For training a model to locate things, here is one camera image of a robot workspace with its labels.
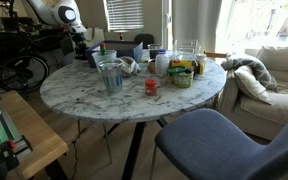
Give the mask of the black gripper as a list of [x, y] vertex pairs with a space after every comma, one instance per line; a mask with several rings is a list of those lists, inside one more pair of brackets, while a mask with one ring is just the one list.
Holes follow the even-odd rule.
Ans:
[[75, 43], [75, 58], [79, 60], [86, 60], [85, 51], [87, 49], [83, 33], [75, 33], [72, 35], [72, 40]]

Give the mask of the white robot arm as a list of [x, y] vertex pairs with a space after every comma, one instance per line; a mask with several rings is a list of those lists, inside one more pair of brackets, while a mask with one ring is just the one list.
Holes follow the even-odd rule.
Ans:
[[79, 60], [86, 60], [84, 33], [87, 31], [80, 17], [75, 0], [26, 0], [38, 19], [48, 25], [67, 25], [73, 34], [75, 54]]

